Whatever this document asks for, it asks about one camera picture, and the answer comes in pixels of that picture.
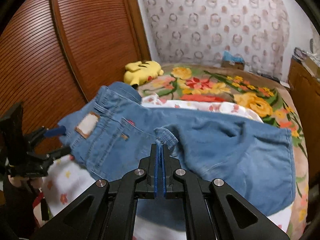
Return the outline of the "person's left hand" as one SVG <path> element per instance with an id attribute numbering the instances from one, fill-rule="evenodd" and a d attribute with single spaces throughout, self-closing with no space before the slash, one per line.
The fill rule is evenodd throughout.
<path id="1" fill-rule="evenodd" d="M 41 177 L 24 178 L 24 177 L 20 177 L 20 176 L 12 177 L 12 176 L 8 175 L 8 179 L 14 187 L 21 187 L 25 184 L 30 184 L 30 186 L 33 187 L 34 189 L 40 189 L 43 184 L 43 179 Z"/>

